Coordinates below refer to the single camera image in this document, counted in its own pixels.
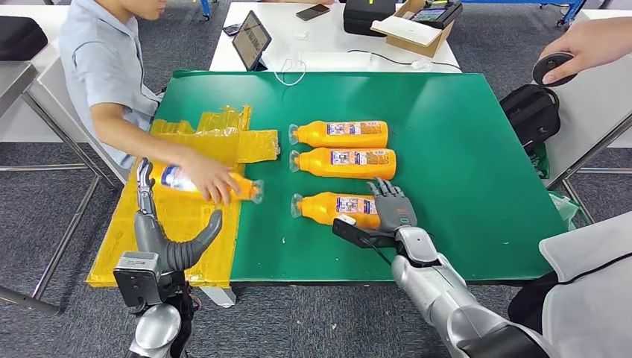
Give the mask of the person's right hand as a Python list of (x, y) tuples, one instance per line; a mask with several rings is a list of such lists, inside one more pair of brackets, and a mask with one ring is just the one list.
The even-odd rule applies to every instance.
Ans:
[(571, 60), (548, 71), (544, 84), (552, 84), (571, 75), (611, 63), (631, 51), (631, 18), (594, 19), (575, 23), (569, 30), (549, 43), (540, 58), (554, 52), (568, 52)]
[(228, 204), (231, 193), (239, 194), (240, 187), (230, 168), (191, 148), (184, 148), (177, 164), (189, 176), (205, 200)]

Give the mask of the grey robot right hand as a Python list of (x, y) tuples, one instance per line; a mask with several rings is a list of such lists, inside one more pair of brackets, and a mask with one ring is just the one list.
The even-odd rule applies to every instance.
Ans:
[(396, 232), (400, 227), (417, 226), (417, 216), (409, 198), (389, 180), (375, 177), (367, 182), (380, 219), (381, 232)]

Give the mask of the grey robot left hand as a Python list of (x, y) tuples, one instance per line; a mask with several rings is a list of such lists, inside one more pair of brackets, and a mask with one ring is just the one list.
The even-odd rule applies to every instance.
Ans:
[(157, 218), (153, 186), (153, 165), (143, 157), (136, 167), (138, 210), (134, 214), (136, 245), (141, 252), (159, 255), (162, 271), (185, 271), (193, 267), (209, 248), (223, 226), (223, 212), (214, 210), (206, 227), (193, 239), (175, 242), (169, 239)]

